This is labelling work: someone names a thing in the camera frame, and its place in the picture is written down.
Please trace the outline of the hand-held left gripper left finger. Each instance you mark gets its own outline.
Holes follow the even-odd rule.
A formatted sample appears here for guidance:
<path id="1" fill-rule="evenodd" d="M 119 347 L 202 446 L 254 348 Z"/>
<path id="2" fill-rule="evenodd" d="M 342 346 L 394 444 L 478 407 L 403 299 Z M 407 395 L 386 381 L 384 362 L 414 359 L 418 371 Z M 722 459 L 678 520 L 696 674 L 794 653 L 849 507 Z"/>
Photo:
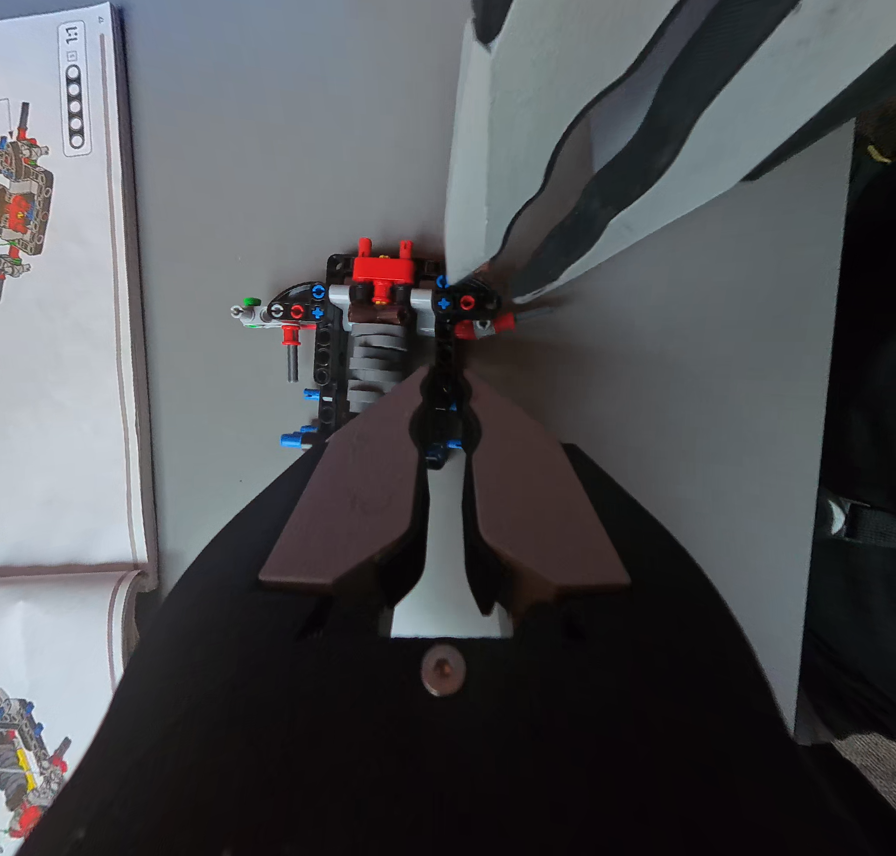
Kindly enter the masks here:
<path id="1" fill-rule="evenodd" d="M 428 374 L 415 371 L 330 436 L 261 583 L 393 608 L 420 581 L 429 492 L 415 435 Z"/>

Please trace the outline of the open lego instruction booklet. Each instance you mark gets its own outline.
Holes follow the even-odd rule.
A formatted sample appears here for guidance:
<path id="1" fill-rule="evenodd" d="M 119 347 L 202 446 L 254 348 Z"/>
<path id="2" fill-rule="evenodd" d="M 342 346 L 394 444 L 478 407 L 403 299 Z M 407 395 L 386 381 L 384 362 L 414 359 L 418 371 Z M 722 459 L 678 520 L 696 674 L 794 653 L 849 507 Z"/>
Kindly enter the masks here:
<path id="1" fill-rule="evenodd" d="M 89 748 L 158 583 L 118 9 L 1 25 L 2 854 Z"/>

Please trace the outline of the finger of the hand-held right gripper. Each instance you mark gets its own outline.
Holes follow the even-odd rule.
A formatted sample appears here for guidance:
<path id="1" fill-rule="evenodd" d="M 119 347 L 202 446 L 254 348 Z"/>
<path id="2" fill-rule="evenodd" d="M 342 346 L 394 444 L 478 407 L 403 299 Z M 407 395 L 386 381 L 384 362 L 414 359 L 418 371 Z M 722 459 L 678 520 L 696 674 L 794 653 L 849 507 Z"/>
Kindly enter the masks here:
<path id="1" fill-rule="evenodd" d="M 549 184 L 570 133 L 597 113 L 606 165 L 720 0 L 513 0 L 489 46 L 463 39 L 444 250 L 451 282 L 504 248 Z"/>
<path id="2" fill-rule="evenodd" d="M 785 161 L 855 109 L 837 100 L 894 51 L 894 0 L 719 0 L 637 127 L 512 279 L 530 302 Z"/>

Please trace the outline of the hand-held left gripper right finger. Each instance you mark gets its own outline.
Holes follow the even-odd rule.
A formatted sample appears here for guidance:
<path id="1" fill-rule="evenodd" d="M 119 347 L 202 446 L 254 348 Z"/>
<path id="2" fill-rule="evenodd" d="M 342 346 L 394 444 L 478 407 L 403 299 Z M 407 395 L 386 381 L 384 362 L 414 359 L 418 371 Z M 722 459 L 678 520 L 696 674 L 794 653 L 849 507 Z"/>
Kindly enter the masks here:
<path id="1" fill-rule="evenodd" d="M 466 372 L 462 446 L 465 571 L 479 611 L 622 591 L 616 547 L 560 442 Z"/>

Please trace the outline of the black frame lego assembly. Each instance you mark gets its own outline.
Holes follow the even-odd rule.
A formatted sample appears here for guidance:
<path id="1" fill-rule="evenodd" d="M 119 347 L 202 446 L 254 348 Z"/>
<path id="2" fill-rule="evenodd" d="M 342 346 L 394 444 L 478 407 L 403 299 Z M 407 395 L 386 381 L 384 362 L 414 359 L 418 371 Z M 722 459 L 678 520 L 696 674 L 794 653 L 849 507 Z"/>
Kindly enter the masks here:
<path id="1" fill-rule="evenodd" d="M 297 283 L 266 302 L 245 298 L 230 309 L 243 327 L 280 334 L 291 384 L 301 381 L 301 338 L 313 336 L 303 396 L 316 414 L 300 429 L 281 434 L 281 447 L 306 451 L 318 445 L 409 376 L 411 353 L 423 339 L 434 342 L 431 300 L 440 276 L 447 279 L 445 262 L 415 257 L 408 239 L 389 256 L 375 254 L 372 240 L 361 238 L 354 253 L 328 258 L 322 279 Z M 496 290 L 485 273 L 471 277 Z M 514 309 L 501 299 L 496 332 L 467 342 L 510 332 L 551 311 Z"/>

